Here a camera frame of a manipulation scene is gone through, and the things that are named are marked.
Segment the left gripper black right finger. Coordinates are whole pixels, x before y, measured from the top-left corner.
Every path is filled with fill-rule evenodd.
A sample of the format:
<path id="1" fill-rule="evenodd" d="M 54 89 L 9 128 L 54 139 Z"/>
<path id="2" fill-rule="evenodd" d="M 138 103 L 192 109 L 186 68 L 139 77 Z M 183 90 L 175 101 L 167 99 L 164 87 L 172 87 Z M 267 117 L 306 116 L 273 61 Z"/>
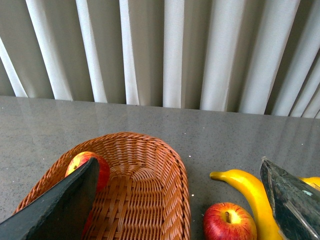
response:
<path id="1" fill-rule="evenodd" d="M 260 177 L 280 233 L 287 240 L 320 238 L 320 190 L 261 159 Z"/>

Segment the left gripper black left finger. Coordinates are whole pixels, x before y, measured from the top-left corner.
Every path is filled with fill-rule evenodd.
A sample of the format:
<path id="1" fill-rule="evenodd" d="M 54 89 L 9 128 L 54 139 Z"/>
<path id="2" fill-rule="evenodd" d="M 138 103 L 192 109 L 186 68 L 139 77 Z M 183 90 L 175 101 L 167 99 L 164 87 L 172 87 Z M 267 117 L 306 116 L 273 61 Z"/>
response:
<path id="1" fill-rule="evenodd" d="M 79 240 L 96 195 L 100 166 L 91 158 L 0 224 L 2 240 Z"/>

